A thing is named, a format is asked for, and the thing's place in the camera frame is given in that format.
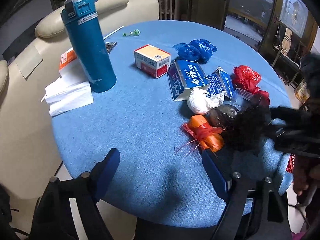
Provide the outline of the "black plastic trash bag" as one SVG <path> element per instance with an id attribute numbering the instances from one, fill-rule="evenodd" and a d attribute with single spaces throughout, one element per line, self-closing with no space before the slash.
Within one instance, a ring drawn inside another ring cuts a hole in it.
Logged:
<path id="1" fill-rule="evenodd" d="M 271 123 L 269 98 L 255 94 L 246 109 L 226 104 L 208 114 L 209 123 L 223 129 L 225 147 L 231 152 L 259 155 L 266 142 L 265 127 Z"/>

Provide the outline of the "dark blue carton box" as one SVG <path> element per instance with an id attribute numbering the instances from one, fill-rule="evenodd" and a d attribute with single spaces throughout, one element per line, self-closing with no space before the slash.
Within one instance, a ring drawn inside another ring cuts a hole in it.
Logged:
<path id="1" fill-rule="evenodd" d="M 208 96 L 223 94 L 225 97 L 231 99 L 234 94 L 234 88 L 230 75 L 221 67 L 218 67 L 212 74 L 207 75 L 210 82 L 208 87 Z"/>

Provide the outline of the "red and gold medicine box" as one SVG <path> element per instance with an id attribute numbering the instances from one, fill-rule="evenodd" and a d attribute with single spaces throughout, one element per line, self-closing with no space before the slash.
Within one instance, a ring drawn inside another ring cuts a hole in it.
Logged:
<path id="1" fill-rule="evenodd" d="M 150 44 L 134 51 L 136 67 L 151 77 L 167 74 L 171 65 L 171 54 Z"/>

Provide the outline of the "orange plastic bag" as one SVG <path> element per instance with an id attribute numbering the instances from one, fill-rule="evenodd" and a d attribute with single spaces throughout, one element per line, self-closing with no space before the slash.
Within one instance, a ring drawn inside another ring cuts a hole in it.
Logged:
<path id="1" fill-rule="evenodd" d="M 193 147 L 191 151 L 211 150 L 215 153 L 225 145 L 221 135 L 224 128 L 210 125 L 203 115 L 193 115 L 188 122 L 180 126 L 180 129 L 191 137 L 191 140 L 177 148 L 175 152 L 191 145 Z"/>

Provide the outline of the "cream leather sofa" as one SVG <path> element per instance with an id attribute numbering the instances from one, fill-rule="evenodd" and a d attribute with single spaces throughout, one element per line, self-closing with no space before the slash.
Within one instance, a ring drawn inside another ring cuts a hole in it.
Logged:
<path id="1" fill-rule="evenodd" d="M 40 197 L 61 163 L 41 101 L 71 47 L 60 14 L 57 9 L 37 25 L 35 39 L 12 63 L 1 61 L 1 184 L 20 199 Z"/>

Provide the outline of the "red plastic bag ball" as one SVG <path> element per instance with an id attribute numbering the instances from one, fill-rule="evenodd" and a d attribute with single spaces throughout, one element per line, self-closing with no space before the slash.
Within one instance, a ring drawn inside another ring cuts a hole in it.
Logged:
<path id="1" fill-rule="evenodd" d="M 233 69 L 233 85 L 236 88 L 240 88 L 251 93 L 254 97 L 260 100 L 260 104 L 269 106 L 269 93 L 258 87 L 260 81 L 261 75 L 249 66 L 240 65 Z"/>

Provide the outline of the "blue tablecloth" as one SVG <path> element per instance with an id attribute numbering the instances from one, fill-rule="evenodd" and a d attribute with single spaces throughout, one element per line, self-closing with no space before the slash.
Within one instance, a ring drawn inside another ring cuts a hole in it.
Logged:
<path id="1" fill-rule="evenodd" d="M 117 46 L 110 59 L 115 86 L 93 94 L 93 103 L 53 117 L 52 126 L 61 159 L 69 174 L 78 177 L 104 159 L 111 148 L 120 164 L 105 201 L 154 223 L 206 228 L 218 223 L 225 202 L 203 168 L 199 150 L 181 130 L 192 112 L 174 101 L 167 76 L 154 79 L 135 65 L 133 52 L 151 44 L 176 57 L 174 45 L 205 39 L 217 47 L 202 66 L 206 74 L 217 67 L 232 73 L 240 65 L 258 72 L 259 86 L 272 106 L 290 106 L 283 83 L 254 49 L 218 29 L 194 22 L 151 21 L 125 27 L 137 37 L 112 35 Z"/>

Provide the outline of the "white tissue stack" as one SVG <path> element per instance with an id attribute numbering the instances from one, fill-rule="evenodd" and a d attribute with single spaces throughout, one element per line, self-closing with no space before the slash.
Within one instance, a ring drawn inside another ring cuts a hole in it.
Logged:
<path id="1" fill-rule="evenodd" d="M 91 86 L 80 63 L 69 63 L 59 73 L 59 78 L 45 88 L 42 98 L 49 105 L 50 116 L 93 103 Z"/>

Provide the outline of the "white crumpled plastic bag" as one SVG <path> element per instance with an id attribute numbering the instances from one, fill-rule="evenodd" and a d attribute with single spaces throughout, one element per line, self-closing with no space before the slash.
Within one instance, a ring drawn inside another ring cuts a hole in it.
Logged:
<path id="1" fill-rule="evenodd" d="M 218 93 L 208 97 L 209 92 L 200 88 L 193 88 L 187 100 L 189 109 L 197 115 L 206 115 L 210 110 L 220 106 L 224 101 L 224 94 Z"/>

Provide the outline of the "blue toothpaste box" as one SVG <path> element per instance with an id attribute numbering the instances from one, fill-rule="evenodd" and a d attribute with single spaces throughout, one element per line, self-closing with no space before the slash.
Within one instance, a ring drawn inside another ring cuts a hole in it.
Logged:
<path id="1" fill-rule="evenodd" d="M 195 87 L 208 90 L 210 86 L 210 81 L 195 61 L 175 60 L 168 70 L 168 80 L 174 101 L 188 100 Z"/>

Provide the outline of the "orange and white box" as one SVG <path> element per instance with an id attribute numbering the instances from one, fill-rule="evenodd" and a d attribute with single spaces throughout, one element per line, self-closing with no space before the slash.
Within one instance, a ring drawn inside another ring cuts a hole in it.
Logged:
<path id="1" fill-rule="evenodd" d="M 77 59 L 77 55 L 73 48 L 68 49 L 60 57 L 59 70 L 62 70 L 67 64 Z"/>

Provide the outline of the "dark foil wrapper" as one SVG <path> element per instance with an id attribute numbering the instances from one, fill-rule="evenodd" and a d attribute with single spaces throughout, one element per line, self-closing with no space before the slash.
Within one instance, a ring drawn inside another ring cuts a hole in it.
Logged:
<path id="1" fill-rule="evenodd" d="M 111 51 L 118 45 L 118 42 L 106 42 L 105 47 L 107 52 L 110 54 Z"/>

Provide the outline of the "green candy wrapper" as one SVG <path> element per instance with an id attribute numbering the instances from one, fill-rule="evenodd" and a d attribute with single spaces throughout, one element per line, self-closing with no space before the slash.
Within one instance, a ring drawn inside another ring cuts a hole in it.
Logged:
<path id="1" fill-rule="evenodd" d="M 138 29 L 135 29 L 134 31 L 131 31 L 129 33 L 123 33 L 124 37 L 131 37 L 131 36 L 139 36 L 140 31 Z"/>

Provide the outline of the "teal thermos bottle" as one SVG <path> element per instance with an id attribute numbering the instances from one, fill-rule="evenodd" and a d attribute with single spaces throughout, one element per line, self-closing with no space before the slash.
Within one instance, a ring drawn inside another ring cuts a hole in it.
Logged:
<path id="1" fill-rule="evenodd" d="M 61 18 L 71 45 L 94 92 L 111 89 L 117 81 L 98 20 L 98 0 L 66 0 Z"/>

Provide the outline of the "wooden radiator cover cabinet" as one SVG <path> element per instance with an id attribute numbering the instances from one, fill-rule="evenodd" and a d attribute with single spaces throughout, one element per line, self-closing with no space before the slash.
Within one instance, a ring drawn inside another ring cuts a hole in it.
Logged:
<path id="1" fill-rule="evenodd" d="M 189 0 L 157 0 L 159 20 L 188 20 Z"/>

